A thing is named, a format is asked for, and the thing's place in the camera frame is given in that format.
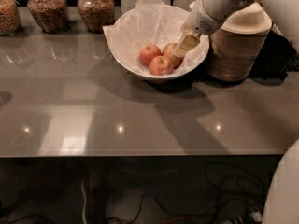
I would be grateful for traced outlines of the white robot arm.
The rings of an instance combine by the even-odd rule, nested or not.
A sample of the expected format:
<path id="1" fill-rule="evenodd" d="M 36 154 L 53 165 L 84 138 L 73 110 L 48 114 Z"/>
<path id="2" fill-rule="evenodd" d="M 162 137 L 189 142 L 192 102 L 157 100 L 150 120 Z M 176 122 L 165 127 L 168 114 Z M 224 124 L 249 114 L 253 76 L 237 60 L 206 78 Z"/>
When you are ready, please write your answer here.
<path id="1" fill-rule="evenodd" d="M 212 35 L 236 11 L 258 3 L 299 52 L 299 0 L 196 0 L 175 47 L 181 57 L 202 35 Z M 299 224 L 299 141 L 281 158 L 271 181 L 262 224 Z"/>

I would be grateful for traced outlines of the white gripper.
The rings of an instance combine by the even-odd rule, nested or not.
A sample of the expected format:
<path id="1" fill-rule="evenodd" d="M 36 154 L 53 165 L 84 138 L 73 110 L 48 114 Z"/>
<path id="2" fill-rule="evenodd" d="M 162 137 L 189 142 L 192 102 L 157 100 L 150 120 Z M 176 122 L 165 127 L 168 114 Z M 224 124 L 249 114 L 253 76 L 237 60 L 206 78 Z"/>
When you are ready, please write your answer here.
<path id="1" fill-rule="evenodd" d="M 212 35 L 228 18 L 228 0 L 203 0 L 205 17 L 192 20 L 190 14 L 182 23 L 180 31 L 183 33 L 174 47 L 176 57 L 184 57 L 187 52 L 200 43 L 201 35 Z"/>

